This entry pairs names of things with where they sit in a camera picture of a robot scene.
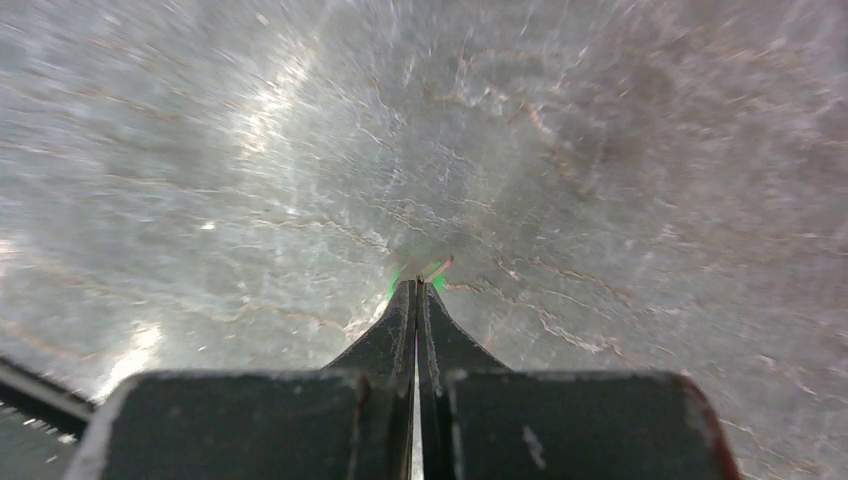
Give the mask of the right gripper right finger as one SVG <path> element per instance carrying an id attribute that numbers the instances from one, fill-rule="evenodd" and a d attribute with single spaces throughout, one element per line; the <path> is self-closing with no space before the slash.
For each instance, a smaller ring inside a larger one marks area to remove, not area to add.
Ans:
<path id="1" fill-rule="evenodd" d="M 510 370 L 453 320 L 432 284 L 416 283 L 415 303 L 424 476 L 496 479 Z"/>

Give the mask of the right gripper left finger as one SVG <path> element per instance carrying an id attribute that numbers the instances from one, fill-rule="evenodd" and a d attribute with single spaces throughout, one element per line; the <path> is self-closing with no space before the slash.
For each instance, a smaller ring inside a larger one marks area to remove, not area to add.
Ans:
<path id="1" fill-rule="evenodd" d="M 400 282 L 379 320 L 328 365 L 356 378 L 348 479 L 410 477 L 417 289 Z"/>

